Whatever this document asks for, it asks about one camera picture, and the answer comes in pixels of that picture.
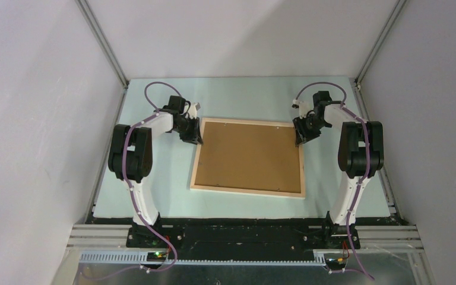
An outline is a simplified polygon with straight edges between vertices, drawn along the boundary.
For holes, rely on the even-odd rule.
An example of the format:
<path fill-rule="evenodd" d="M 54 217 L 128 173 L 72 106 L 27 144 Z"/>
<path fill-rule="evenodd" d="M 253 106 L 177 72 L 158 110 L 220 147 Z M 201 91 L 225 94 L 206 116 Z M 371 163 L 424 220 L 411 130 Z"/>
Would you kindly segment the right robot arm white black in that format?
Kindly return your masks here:
<path fill-rule="evenodd" d="M 293 119 L 295 144 L 300 146 L 318 138 L 323 128 L 340 130 L 337 156 L 342 172 L 340 188 L 321 233 L 325 246 L 337 248 L 353 233 L 360 197 L 384 165 L 383 126 L 378 121 L 361 118 L 343 102 L 333 101 L 327 91 L 319 91 L 312 98 L 312 104 L 293 100 L 293 108 L 299 111 Z"/>

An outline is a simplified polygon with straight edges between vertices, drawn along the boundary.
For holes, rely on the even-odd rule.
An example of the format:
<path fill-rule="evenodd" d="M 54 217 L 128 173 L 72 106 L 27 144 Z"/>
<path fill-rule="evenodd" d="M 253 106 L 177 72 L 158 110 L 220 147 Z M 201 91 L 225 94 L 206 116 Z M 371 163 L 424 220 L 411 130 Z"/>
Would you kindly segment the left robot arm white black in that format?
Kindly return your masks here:
<path fill-rule="evenodd" d="M 126 183 L 134 208 L 134 223 L 146 226 L 141 240 L 149 247 L 162 244 L 164 231 L 154 224 L 160 217 L 154 204 L 147 177 L 153 167 L 153 140 L 165 133 L 177 132 L 190 144 L 203 144 L 198 117 L 199 103 L 181 96 L 170 96 L 163 108 L 133 125 L 117 124 L 113 128 L 108 168 Z"/>

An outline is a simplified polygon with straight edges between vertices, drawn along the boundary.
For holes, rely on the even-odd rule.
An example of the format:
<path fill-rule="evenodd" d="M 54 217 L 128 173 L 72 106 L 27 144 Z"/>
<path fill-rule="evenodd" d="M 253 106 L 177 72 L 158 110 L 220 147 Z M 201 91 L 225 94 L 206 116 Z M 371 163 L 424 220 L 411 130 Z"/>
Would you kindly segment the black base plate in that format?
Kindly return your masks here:
<path fill-rule="evenodd" d="M 312 261 L 319 249 L 360 249 L 348 236 L 326 237 L 324 218 L 160 218 L 149 229 L 132 223 L 128 248 L 163 248 L 183 261 Z"/>

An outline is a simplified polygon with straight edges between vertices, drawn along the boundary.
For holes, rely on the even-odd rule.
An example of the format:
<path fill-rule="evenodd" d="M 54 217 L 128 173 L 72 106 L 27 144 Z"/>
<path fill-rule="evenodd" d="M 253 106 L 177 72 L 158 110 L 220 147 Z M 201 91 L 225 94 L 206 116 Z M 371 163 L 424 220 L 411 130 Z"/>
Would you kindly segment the right aluminium corner rail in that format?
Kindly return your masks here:
<path fill-rule="evenodd" d="M 375 61 L 378 53 L 382 49 L 389 33 L 391 32 L 393 26 L 396 24 L 400 14 L 403 12 L 405 6 L 407 5 L 408 0 L 397 0 L 394 7 L 392 8 L 387 20 L 385 21 L 384 25 L 382 26 L 381 31 L 377 35 L 375 43 L 373 44 L 372 48 L 370 49 L 368 56 L 364 60 L 360 71 L 357 73 L 355 77 L 355 83 L 361 84 L 363 79 L 366 77 L 371 65 Z"/>

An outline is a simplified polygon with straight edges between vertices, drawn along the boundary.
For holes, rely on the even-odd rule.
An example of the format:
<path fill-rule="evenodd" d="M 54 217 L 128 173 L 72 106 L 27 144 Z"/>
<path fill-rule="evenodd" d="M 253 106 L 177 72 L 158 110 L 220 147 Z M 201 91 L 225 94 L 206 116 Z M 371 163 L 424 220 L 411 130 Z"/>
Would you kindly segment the aluminium corner rail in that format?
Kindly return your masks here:
<path fill-rule="evenodd" d="M 375 43 L 373 44 L 372 48 L 370 49 L 368 56 L 364 60 L 360 71 L 357 73 L 355 77 L 355 83 L 361 84 L 363 79 L 366 77 L 371 65 L 375 61 L 378 53 L 382 49 L 389 33 L 391 32 L 393 26 L 396 24 L 400 14 L 403 12 L 405 6 L 407 5 L 408 0 L 397 0 L 394 7 L 392 8 L 387 20 L 385 21 L 384 25 L 382 26 L 381 31 L 377 35 Z"/>
<path fill-rule="evenodd" d="M 111 44 L 106 37 L 102 26 L 97 19 L 96 14 L 94 13 L 89 1 L 87 0 L 75 0 L 83 18 L 85 19 L 89 29 L 91 30 L 96 42 L 99 44 L 106 60 L 108 61 L 110 67 L 115 73 L 119 83 L 124 89 L 128 88 L 129 79 L 124 73 L 124 70 L 117 59 L 116 53 L 111 47 Z"/>

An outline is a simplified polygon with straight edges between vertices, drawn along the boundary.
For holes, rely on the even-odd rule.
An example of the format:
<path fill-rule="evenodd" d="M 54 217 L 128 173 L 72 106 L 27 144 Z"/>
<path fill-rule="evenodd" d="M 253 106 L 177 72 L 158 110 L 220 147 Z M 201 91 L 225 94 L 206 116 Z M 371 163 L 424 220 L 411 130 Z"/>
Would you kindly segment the front aluminium rail frame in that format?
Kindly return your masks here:
<path fill-rule="evenodd" d="M 355 251 L 284 226 L 165 226 L 170 243 L 128 225 L 76 225 L 53 284 L 435 284 L 415 226 L 360 226 Z"/>

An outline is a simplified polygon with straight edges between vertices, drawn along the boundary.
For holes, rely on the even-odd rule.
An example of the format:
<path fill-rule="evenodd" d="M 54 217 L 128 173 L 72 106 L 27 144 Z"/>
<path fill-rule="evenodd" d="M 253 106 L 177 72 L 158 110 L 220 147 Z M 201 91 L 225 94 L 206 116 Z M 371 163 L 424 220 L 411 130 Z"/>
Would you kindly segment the left aluminium corner rail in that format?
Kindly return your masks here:
<path fill-rule="evenodd" d="M 97 19 L 96 14 L 94 13 L 89 1 L 87 0 L 75 0 L 83 18 L 85 19 L 89 29 L 91 30 L 96 42 L 99 44 L 106 60 L 108 61 L 110 67 L 115 73 L 119 83 L 124 89 L 128 88 L 129 79 L 124 73 L 124 70 L 117 59 L 116 53 L 111 47 L 111 44 L 106 37 L 102 26 Z"/>

